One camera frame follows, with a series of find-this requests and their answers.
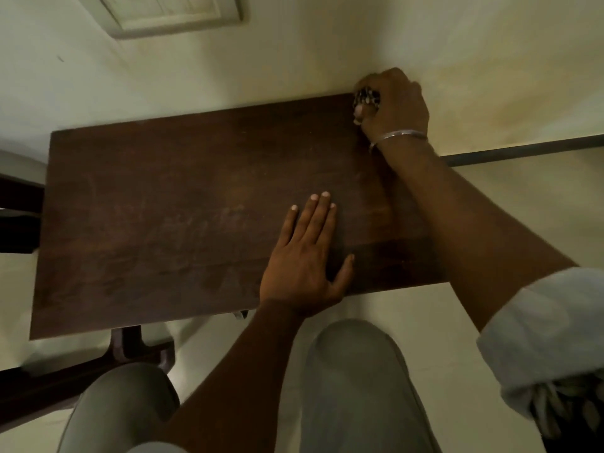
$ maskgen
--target wood grain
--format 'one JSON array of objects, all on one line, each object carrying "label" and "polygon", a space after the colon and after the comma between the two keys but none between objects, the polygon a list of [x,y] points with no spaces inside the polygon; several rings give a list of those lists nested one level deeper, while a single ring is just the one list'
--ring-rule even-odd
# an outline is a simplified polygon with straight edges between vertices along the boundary
[{"label": "wood grain", "polygon": [[445,279],[350,95],[53,133],[31,338],[254,308],[285,213],[324,190],[350,294]]}]

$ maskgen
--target grey pants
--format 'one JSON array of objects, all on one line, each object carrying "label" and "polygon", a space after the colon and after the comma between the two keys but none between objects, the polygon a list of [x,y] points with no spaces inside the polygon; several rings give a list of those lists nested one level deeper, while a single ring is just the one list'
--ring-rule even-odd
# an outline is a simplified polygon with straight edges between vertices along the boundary
[{"label": "grey pants", "polygon": [[[84,392],[59,452],[126,453],[177,407],[161,370],[118,368]],[[300,453],[311,452],[440,452],[399,348],[369,322],[336,322],[310,348]]]}]

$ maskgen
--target wall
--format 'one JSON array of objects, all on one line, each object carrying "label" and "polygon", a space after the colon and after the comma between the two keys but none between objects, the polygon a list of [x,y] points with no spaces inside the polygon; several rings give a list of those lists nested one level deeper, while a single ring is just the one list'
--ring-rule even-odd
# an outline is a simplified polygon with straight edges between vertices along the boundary
[{"label": "wall", "polygon": [[0,149],[52,130],[336,93],[400,66],[452,154],[604,132],[604,0],[243,0],[246,22],[117,42],[77,0],[0,0]]}]

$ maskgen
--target silver bangle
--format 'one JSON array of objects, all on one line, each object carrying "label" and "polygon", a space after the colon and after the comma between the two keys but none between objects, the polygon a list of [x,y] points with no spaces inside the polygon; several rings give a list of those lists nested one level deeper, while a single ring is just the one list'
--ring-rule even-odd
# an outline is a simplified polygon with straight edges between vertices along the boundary
[{"label": "silver bangle", "polygon": [[388,133],[384,133],[377,141],[374,141],[373,143],[371,143],[369,145],[369,151],[371,151],[376,144],[384,141],[385,139],[391,138],[393,136],[399,136],[399,135],[411,135],[414,136],[416,138],[421,138],[421,139],[428,139],[428,136],[419,130],[395,130],[395,131],[389,131]]}]

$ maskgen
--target rolled sleeve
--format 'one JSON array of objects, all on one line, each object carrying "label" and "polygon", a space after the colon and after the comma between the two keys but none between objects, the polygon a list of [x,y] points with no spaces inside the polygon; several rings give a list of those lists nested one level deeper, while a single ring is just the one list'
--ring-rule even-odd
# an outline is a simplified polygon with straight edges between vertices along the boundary
[{"label": "rolled sleeve", "polygon": [[477,344],[505,402],[530,416],[534,384],[604,367],[604,271],[573,267],[521,289]]}]

